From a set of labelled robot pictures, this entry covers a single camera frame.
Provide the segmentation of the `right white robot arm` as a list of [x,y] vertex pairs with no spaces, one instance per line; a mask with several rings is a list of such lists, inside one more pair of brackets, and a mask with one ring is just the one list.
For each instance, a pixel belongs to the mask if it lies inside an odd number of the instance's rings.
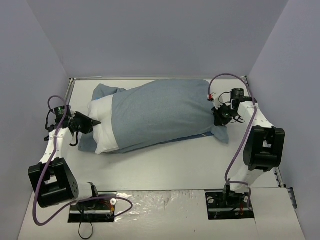
[[246,124],[246,131],[236,154],[242,154],[243,165],[237,173],[225,177],[222,202],[229,207],[246,197],[251,185],[264,173],[279,167],[285,142],[285,131],[271,124],[261,112],[258,102],[246,96],[242,88],[228,92],[230,100],[222,102],[211,94],[214,124],[222,127],[232,121]]

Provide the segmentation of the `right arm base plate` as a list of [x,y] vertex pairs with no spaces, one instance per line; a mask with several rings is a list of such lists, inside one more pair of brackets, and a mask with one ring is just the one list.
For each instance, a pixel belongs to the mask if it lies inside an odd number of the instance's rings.
[[206,191],[205,200],[209,220],[254,219],[255,214],[248,209],[245,194],[224,195],[222,190]]

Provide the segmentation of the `white pillow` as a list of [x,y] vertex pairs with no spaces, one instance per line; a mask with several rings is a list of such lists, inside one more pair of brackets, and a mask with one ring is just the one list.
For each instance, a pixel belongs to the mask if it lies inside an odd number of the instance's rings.
[[88,116],[100,122],[93,127],[93,139],[97,144],[95,153],[109,153],[119,150],[113,126],[113,95],[91,101],[88,104]]

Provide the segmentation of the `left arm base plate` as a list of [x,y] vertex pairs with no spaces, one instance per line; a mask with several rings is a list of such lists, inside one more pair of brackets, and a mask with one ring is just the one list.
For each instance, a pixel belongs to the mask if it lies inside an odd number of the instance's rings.
[[115,193],[100,193],[99,197],[106,199],[78,202],[71,205],[68,212],[68,223],[113,223],[115,221],[115,204],[110,203]]

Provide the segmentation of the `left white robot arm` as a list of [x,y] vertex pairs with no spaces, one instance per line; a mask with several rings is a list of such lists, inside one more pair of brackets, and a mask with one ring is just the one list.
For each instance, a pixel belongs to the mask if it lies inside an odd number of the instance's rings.
[[49,132],[44,139],[47,148],[40,162],[28,169],[34,191],[40,183],[37,203],[41,208],[78,199],[80,187],[66,161],[68,150],[79,144],[80,133],[92,133],[93,127],[100,124],[78,111],[72,111],[69,105],[55,107],[49,113],[54,113],[56,119],[55,125],[45,126]]

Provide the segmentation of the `blue patterned pillowcase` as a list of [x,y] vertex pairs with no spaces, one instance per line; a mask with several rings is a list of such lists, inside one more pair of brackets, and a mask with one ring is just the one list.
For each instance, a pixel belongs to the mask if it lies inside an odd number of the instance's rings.
[[[214,124],[208,88],[203,79],[160,79],[132,89],[99,84],[91,101],[113,95],[112,129],[119,150],[110,153],[128,153],[207,133],[226,144],[227,128]],[[93,133],[81,137],[80,151],[96,153]]]

